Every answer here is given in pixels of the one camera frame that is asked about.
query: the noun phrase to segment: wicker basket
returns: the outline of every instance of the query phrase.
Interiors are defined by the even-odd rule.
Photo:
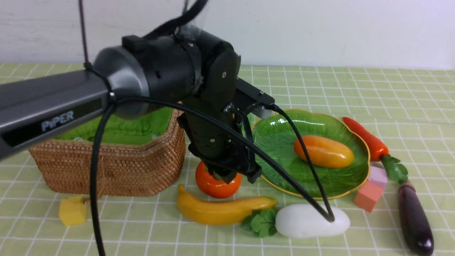
[[[153,196],[178,180],[186,152],[180,114],[174,110],[166,132],[145,145],[101,144],[98,197]],[[50,189],[86,195],[92,147],[92,142],[52,139],[29,152]]]

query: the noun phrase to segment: purple eggplant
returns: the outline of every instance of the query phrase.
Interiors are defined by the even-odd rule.
[[[401,229],[409,249],[420,256],[432,255],[435,241],[430,223],[409,180],[398,189],[398,206]]]

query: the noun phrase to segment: white radish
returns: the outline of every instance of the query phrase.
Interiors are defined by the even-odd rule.
[[[292,239],[343,234],[351,221],[340,208],[332,207],[332,211],[335,221],[330,223],[310,204],[288,205],[278,211],[275,228],[281,235]]]

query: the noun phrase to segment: carrot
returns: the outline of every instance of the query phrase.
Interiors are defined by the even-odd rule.
[[[353,133],[359,135],[365,141],[370,151],[370,161],[381,161],[388,178],[398,181],[400,184],[407,181],[408,170],[400,163],[399,159],[389,154],[389,149],[379,138],[372,135],[360,123],[349,117],[343,117],[343,122]]]
[[[359,122],[349,117],[343,117],[343,122],[354,133],[359,135],[370,150],[371,161],[379,162],[383,155],[389,154],[387,146],[376,136],[367,131]]]

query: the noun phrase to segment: orange carrot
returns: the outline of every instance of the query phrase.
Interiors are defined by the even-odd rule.
[[[372,162],[379,162],[382,156],[389,154],[387,146],[379,138],[367,131],[359,122],[349,117],[343,117],[343,122],[352,132],[359,135],[366,142]]]

